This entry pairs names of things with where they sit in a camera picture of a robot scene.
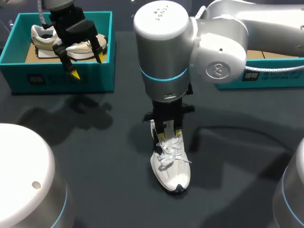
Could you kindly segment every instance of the robotic arm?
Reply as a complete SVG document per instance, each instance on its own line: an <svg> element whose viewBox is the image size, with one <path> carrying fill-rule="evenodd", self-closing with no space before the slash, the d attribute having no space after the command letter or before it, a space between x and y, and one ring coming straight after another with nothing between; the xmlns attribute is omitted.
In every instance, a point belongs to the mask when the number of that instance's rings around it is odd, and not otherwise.
<svg viewBox="0 0 304 228"><path fill-rule="evenodd" d="M182 97L192 93L190 75L226 83L242 75L247 50L304 56L304 5L261 5L242 0L215 0L198 18L179 4L160 0L134 16L138 56L157 134L163 122L182 128ZM258 71L292 71L304 66Z"/></svg>
<svg viewBox="0 0 304 228"><path fill-rule="evenodd" d="M26 0L0 0L0 8L18 7ZM49 24L46 23L43 10L50 11ZM74 0L38 0L38 11L44 29L54 26L61 44L55 44L53 50L59 56L66 72L80 79L66 48L74 43L90 41L92 51L98 63L102 63L103 48L97 39L97 29L93 21L87 20L81 8L74 6Z"/></svg>

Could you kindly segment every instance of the teal box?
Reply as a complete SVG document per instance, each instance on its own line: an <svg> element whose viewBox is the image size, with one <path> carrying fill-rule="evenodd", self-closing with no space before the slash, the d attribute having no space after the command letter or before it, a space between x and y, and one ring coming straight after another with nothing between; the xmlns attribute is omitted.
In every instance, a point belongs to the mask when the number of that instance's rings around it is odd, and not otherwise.
<svg viewBox="0 0 304 228"><path fill-rule="evenodd" d="M49 13L44 14L48 20ZM85 12L98 33L108 37L107 59L99 64L73 62L80 80L65 73L59 63L25 63L31 27L40 25L38 13L20 13L0 57L0 70L13 94L104 93L114 90L116 39L112 12Z"/></svg>
<svg viewBox="0 0 304 228"><path fill-rule="evenodd" d="M247 66L257 68L288 68L304 65L304 58L267 58L251 59ZM217 84L218 89L256 89L304 87L304 71L284 73L259 73L244 71L237 80L225 84Z"/></svg>

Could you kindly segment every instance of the yellow gripper tip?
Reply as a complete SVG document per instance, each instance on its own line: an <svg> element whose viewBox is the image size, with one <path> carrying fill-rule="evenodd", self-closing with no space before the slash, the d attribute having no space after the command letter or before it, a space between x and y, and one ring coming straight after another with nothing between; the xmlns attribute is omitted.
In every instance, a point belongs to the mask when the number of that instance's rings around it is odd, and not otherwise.
<svg viewBox="0 0 304 228"><path fill-rule="evenodd" d="M80 79L80 77L79 77L79 75L78 75L78 73L77 73L76 70L73 70L73 71L71 72L71 75L72 75L73 77L77 78L77 79Z"/></svg>

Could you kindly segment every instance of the shoelace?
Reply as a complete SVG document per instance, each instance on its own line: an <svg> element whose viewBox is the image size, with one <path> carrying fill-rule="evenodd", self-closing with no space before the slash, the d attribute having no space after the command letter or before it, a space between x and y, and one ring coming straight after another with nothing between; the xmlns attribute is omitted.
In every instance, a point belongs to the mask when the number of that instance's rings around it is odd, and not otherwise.
<svg viewBox="0 0 304 228"><path fill-rule="evenodd" d="M163 153L158 156L158 160L164 166L167 166L174 162L174 160L182 160L184 162L189 162L186 158L182 156L182 153L178 152L181 149L181 133L179 133L178 137L172 138L170 140L159 142L157 146L162 148Z"/></svg>

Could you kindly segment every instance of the dark gray tabletop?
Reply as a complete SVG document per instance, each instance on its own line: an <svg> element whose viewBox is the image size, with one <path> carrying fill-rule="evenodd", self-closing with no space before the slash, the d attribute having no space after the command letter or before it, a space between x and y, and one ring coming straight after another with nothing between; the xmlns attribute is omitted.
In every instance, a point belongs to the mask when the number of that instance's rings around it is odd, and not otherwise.
<svg viewBox="0 0 304 228"><path fill-rule="evenodd" d="M191 164L186 194L166 194L150 167L152 110L133 32L117 32L115 91L11 96L0 77L0 122L51 146L77 209L75 228L269 228L272 196L304 137L302 89L218 91L192 79L184 102Z"/></svg>

